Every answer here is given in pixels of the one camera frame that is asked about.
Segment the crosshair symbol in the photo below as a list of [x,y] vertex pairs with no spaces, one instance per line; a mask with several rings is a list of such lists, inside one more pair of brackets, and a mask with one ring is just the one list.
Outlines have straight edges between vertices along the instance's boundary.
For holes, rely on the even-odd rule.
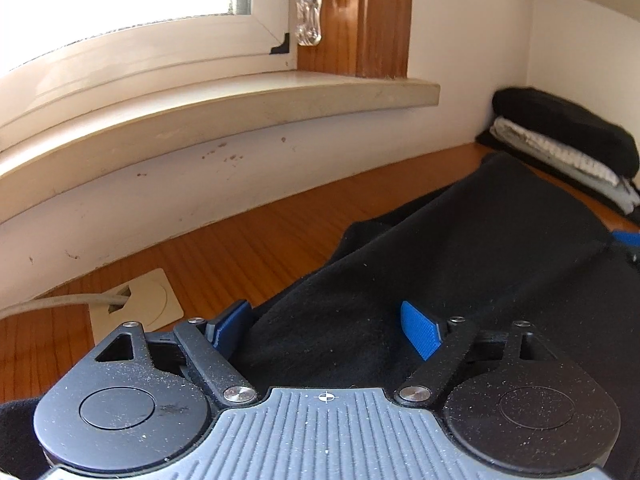
[[331,392],[328,392],[328,391],[325,390],[324,394],[320,394],[320,395],[316,396],[315,398],[322,400],[322,402],[324,402],[326,404],[328,402],[331,402],[334,399],[339,399],[340,397],[336,397]]

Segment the white wall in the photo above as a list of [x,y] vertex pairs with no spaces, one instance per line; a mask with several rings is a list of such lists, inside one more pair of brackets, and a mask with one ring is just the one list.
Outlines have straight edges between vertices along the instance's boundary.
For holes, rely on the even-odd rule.
[[586,0],[534,0],[528,84],[627,129],[640,146],[640,23]]
[[437,108],[307,121],[233,136],[223,148],[220,140],[193,146],[5,222],[0,306],[260,204],[470,142],[488,121],[495,89],[526,82],[532,1],[414,0],[409,76],[442,85]]

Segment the window frame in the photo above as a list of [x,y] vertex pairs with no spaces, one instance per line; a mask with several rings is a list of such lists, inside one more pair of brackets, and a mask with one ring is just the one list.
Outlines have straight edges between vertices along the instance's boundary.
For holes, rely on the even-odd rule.
[[248,15],[125,28],[20,65],[0,76],[0,153],[64,120],[150,92],[293,70],[291,54],[271,55],[289,31],[289,10],[290,0],[251,0]]

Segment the metal rivet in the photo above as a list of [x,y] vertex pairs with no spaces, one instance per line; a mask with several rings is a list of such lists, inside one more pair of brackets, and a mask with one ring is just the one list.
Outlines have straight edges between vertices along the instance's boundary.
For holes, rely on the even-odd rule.
[[257,397],[255,390],[248,386],[231,386],[222,394],[229,402],[249,402]]
[[431,390],[424,386],[407,386],[400,390],[399,395],[409,402],[423,402],[431,397]]

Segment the wooden window frame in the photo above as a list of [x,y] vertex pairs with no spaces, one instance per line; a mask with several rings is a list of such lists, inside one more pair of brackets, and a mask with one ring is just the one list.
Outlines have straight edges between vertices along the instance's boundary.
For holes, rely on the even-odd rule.
[[298,69],[406,78],[412,0],[323,0],[322,41],[298,47]]

